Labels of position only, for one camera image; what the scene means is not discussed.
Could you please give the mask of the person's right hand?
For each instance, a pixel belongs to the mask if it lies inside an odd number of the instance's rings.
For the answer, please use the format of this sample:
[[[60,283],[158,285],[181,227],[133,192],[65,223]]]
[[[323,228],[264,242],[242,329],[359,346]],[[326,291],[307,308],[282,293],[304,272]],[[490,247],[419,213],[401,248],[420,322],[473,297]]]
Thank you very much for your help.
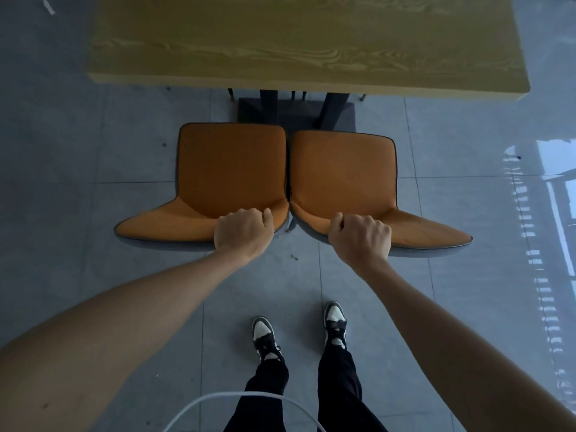
[[[338,234],[328,232],[328,241],[350,268],[362,269],[387,261],[392,246],[392,229],[371,216],[347,214],[344,215],[342,231]]]

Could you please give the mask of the person's left hand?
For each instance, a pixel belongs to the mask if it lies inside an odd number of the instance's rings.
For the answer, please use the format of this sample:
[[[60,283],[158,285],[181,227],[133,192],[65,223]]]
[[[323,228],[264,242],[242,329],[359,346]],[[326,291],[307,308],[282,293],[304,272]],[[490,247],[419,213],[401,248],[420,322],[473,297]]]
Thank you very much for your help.
[[[263,225],[263,211],[240,209],[218,219],[215,251],[230,257],[237,267],[243,267],[264,253],[274,234],[275,231],[268,232]]]

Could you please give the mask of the orange upholstered chair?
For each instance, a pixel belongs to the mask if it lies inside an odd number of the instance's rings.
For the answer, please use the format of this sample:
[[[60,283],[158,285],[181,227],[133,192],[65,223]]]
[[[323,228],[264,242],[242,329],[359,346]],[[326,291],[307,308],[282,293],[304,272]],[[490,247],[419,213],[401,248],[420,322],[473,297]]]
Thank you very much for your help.
[[[289,221],[287,133],[280,125],[187,123],[178,133],[176,196],[118,223],[132,245],[214,249],[217,221],[240,209],[270,209],[275,232]]]
[[[440,257],[473,242],[465,232],[399,209],[397,152],[388,137],[299,130],[289,151],[289,230],[299,226],[328,244],[330,221],[341,212],[388,225],[395,257]]]

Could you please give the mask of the person's left forearm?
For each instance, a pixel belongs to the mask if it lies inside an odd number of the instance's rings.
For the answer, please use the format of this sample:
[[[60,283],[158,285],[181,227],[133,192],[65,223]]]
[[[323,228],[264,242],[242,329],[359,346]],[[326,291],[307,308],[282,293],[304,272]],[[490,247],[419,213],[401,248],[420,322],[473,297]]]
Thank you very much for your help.
[[[11,341],[0,349],[0,432],[88,431],[133,372],[256,257],[217,250],[105,291]]]

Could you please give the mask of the person's right forearm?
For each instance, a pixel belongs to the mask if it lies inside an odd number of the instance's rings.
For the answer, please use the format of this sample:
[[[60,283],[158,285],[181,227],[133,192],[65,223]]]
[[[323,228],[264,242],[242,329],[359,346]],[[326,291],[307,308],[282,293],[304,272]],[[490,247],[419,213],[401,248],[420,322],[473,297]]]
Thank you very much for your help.
[[[576,415],[381,257],[349,263],[467,432],[576,432]]]

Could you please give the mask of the person's right shoe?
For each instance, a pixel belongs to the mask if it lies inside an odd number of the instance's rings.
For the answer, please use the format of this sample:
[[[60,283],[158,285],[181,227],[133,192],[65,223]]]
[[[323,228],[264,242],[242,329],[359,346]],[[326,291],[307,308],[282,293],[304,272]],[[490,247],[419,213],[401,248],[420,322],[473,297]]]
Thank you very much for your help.
[[[323,312],[325,347],[337,346],[347,350],[347,319],[342,306],[336,301],[329,301]]]

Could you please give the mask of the person's shoe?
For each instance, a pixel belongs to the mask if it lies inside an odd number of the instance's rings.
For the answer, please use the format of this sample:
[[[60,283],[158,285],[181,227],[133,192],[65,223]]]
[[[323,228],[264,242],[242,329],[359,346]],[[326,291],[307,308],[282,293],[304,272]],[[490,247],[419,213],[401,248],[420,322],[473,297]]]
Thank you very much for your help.
[[[329,301],[323,312],[325,347],[337,346],[347,350],[347,319],[342,306],[336,301]]]
[[[256,317],[252,323],[253,345],[263,363],[275,360],[285,364],[281,347],[278,345],[274,329],[268,319],[263,316]]]

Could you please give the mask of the black table base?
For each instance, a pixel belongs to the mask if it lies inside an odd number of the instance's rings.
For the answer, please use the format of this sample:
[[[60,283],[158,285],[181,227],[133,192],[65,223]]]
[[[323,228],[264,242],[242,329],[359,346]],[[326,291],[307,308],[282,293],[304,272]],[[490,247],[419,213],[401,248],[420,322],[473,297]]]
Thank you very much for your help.
[[[288,133],[304,130],[356,132],[356,109],[349,94],[327,93],[325,99],[281,100],[276,90],[259,98],[238,98],[239,123],[280,125]]]

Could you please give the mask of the person's left shoe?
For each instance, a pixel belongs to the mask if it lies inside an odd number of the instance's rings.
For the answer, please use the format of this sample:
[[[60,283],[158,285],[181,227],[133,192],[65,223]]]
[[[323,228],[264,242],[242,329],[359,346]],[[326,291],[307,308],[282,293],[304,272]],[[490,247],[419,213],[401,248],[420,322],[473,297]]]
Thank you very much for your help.
[[[253,345],[263,363],[275,360],[285,364],[281,347],[278,345],[274,329],[268,319],[263,316],[256,317],[252,323]]]

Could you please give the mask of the person's right trouser leg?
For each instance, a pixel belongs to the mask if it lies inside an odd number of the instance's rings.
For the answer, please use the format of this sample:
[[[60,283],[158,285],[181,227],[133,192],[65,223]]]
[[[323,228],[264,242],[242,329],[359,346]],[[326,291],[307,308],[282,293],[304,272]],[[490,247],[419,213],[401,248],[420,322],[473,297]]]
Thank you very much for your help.
[[[348,350],[328,343],[319,363],[318,420],[326,432],[388,432],[362,401],[362,386]]]

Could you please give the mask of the wooden table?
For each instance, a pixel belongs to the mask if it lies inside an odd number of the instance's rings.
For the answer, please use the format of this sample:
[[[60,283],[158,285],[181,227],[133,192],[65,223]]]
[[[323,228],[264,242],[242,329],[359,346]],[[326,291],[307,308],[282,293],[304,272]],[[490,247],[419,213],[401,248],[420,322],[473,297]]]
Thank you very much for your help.
[[[98,0],[96,82],[516,100],[510,0]]]

